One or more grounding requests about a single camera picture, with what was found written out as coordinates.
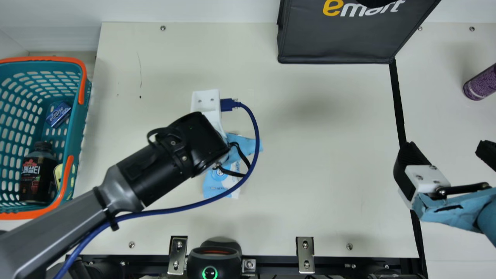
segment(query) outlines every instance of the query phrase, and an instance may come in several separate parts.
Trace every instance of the silver metal plate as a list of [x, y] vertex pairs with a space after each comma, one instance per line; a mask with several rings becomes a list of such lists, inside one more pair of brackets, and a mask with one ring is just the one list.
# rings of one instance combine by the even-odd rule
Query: silver metal plate
[[296, 238], [296, 255], [298, 256], [298, 269], [301, 274], [314, 274], [313, 237]]
[[256, 271], [256, 260], [255, 259], [243, 259], [242, 263], [242, 268], [241, 268], [241, 273], [243, 275], [255, 275]]
[[187, 237], [172, 236], [167, 274], [183, 275], [186, 267]]

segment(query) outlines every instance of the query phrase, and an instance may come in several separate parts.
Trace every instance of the blue cable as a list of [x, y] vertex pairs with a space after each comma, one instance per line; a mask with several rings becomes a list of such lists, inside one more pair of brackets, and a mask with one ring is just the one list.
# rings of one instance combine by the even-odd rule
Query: blue cable
[[[241, 185], [243, 185], [243, 183], [246, 182], [248, 177], [253, 172], [253, 169], [255, 168], [255, 165], [256, 165], [256, 161], [258, 159], [258, 153], [260, 150], [260, 133], [258, 131], [258, 124], [256, 123], [255, 115], [253, 115], [253, 112], [251, 112], [251, 110], [245, 104], [243, 104], [241, 102], [233, 101], [232, 105], [233, 105], [233, 107], [240, 107], [240, 108], [243, 108], [244, 110], [246, 110], [249, 117], [251, 118], [251, 122], [253, 123], [253, 129], [255, 130], [255, 153], [253, 155], [253, 161], [251, 163], [251, 167], [248, 169], [246, 175], [235, 186], [233, 186], [229, 190], [227, 190], [221, 194], [218, 194], [214, 197], [211, 197], [209, 199], [202, 200], [202, 201], [199, 201], [197, 203], [186, 205], [186, 206], [176, 207], [176, 208], [156, 209], [156, 210], [142, 211], [142, 212], [137, 212], [137, 213], [129, 213], [129, 214], [125, 214], [125, 215], [121, 215], [119, 217], [116, 217], [116, 222], [121, 222], [121, 221], [129, 220], [129, 219], [133, 219], [133, 218], [138, 218], [138, 217], [176, 213], [176, 212], [185, 211], [185, 210], [194, 209], [194, 208], [197, 208], [200, 206], [204, 206], [204, 205], [207, 205], [207, 204], [212, 203], [214, 201], [220, 200], [221, 198], [229, 195], [230, 193], [236, 191], [239, 187], [241, 187]], [[64, 265], [59, 270], [57, 275], [55, 275], [54, 279], [62, 279], [63, 276], [65, 275], [65, 273], [67, 273], [69, 271], [69, 268], [72, 266], [72, 264], [76, 260], [77, 256], [79, 256], [79, 254], [86, 247], [86, 245], [88, 245], [88, 243], [90, 243], [90, 241], [93, 240], [93, 238], [95, 238], [95, 236], [97, 236], [99, 233], [104, 231], [109, 226], [110, 226], [110, 223], [105, 222], [102, 225], [100, 225], [98, 228], [96, 228], [92, 232], [90, 232], [81, 241], [81, 243], [76, 247], [76, 249], [69, 256], [69, 258], [65, 261]]]

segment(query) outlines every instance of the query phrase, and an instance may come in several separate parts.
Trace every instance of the purple bottle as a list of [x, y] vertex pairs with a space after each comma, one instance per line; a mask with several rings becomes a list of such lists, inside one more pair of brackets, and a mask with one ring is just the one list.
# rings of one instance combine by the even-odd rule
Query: purple bottle
[[463, 85], [463, 93], [474, 101], [482, 100], [494, 92], [496, 92], [496, 64]]

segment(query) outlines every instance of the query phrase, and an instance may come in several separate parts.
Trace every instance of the white tabletop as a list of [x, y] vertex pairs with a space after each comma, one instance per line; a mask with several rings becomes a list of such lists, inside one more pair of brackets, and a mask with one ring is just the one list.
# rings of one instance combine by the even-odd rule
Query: white tabletop
[[[196, 90], [219, 88], [250, 106], [264, 152], [239, 200], [123, 222], [85, 254], [167, 254], [171, 235], [187, 235], [190, 249], [226, 236], [247, 255], [295, 255], [295, 237], [313, 236], [317, 256], [418, 256], [392, 176], [398, 139], [387, 65], [279, 64], [274, 24], [160, 26], [103, 24], [75, 194], [144, 147], [148, 131], [187, 114]], [[223, 123], [253, 137], [242, 110], [223, 113]], [[202, 181], [150, 209], [201, 200]]]
[[[475, 155], [496, 141], [496, 95], [472, 101], [463, 83], [496, 62], [496, 24], [424, 24], [397, 59], [407, 140], [452, 185], [487, 181], [496, 172]], [[493, 278], [496, 248], [482, 234], [422, 223], [430, 278]]]

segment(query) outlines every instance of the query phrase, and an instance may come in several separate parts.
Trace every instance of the bottle cap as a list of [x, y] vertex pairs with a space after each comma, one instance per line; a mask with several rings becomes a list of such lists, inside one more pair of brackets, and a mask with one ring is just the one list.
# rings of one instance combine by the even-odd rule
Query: bottle cap
[[34, 143], [35, 149], [52, 149], [52, 144], [46, 141], [37, 141]]

